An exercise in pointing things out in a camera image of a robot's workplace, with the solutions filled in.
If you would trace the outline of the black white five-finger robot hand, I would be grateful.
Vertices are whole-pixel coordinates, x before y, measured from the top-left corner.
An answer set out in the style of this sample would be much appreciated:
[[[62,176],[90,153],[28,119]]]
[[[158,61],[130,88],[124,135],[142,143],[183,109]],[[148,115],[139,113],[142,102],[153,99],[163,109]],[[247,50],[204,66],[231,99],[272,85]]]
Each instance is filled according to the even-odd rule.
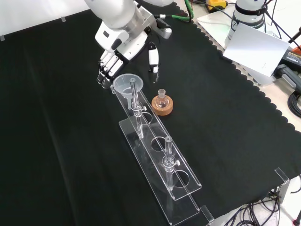
[[[148,34],[146,31],[140,33],[136,38],[131,38],[125,30],[113,30],[105,23],[98,29],[95,40],[104,49],[98,61],[97,82],[104,89],[108,89],[119,71],[143,50],[148,49],[149,75],[152,83],[159,79],[159,54],[154,42],[146,42]]]

